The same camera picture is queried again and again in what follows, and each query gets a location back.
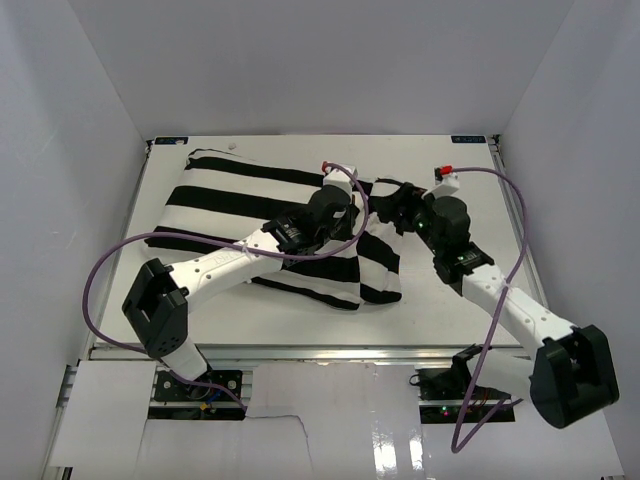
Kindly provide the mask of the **black white striped pillowcase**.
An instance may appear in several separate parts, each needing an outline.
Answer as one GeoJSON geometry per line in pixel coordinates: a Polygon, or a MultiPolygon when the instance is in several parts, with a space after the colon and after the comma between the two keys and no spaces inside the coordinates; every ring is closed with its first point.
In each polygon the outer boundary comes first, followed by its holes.
{"type": "MultiPolygon", "coordinates": [[[[166,264],[211,253],[216,247],[204,244],[204,239],[239,241],[277,215],[307,203],[322,183],[320,173],[197,149],[189,154],[165,203],[156,237],[145,242],[146,253],[166,264]]],[[[356,245],[328,259],[257,277],[255,283],[342,310],[399,302],[403,234],[392,222],[381,221],[373,207],[363,205],[398,187],[391,179],[361,182],[354,190],[355,225],[366,230],[356,245]]]]}

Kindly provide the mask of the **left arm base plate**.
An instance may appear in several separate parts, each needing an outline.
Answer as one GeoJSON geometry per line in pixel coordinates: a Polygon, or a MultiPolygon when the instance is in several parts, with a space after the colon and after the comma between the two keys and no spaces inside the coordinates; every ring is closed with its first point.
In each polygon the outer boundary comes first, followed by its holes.
{"type": "Polygon", "coordinates": [[[148,410],[152,420],[241,421],[245,413],[219,388],[187,385],[168,371],[159,371],[148,410]]]}

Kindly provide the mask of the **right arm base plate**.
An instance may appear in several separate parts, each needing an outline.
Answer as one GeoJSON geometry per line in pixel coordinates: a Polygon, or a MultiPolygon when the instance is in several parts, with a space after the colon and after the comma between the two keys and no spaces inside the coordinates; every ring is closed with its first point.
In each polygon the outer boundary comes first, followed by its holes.
{"type": "MultiPolygon", "coordinates": [[[[419,391],[419,412],[422,425],[455,424],[462,407],[466,389],[450,387],[442,383],[445,368],[419,369],[409,377],[409,385],[419,391]]],[[[515,421],[512,403],[514,399],[501,391],[476,386],[465,411],[464,424],[476,424],[482,420],[501,400],[504,405],[489,422],[510,423],[515,421]]]]}

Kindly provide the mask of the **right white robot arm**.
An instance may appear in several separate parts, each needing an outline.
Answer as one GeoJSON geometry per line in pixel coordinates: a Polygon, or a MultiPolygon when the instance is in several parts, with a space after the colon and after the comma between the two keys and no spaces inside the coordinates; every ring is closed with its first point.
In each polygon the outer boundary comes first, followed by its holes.
{"type": "Polygon", "coordinates": [[[419,374],[424,399],[457,394],[472,399],[489,388],[531,402],[555,428],[619,400],[604,332],[594,325],[578,327],[509,286],[494,260],[472,241],[471,219],[462,200],[404,183],[389,196],[371,198],[370,206],[381,222],[416,233],[432,252],[440,280],[486,313],[496,314],[529,356],[511,358],[472,345],[453,357],[448,370],[419,374]]]}

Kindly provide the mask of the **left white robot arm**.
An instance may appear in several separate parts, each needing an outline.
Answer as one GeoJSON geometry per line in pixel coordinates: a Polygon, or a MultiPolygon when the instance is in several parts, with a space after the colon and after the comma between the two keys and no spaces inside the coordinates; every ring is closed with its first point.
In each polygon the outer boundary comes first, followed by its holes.
{"type": "Polygon", "coordinates": [[[177,387],[199,399],[211,387],[209,364],[189,337],[189,315],[241,283],[318,260],[331,240],[345,240],[354,225],[352,195],[325,185],[308,203],[278,215],[248,237],[192,260],[140,268],[122,311],[145,353],[177,375],[177,387]]]}

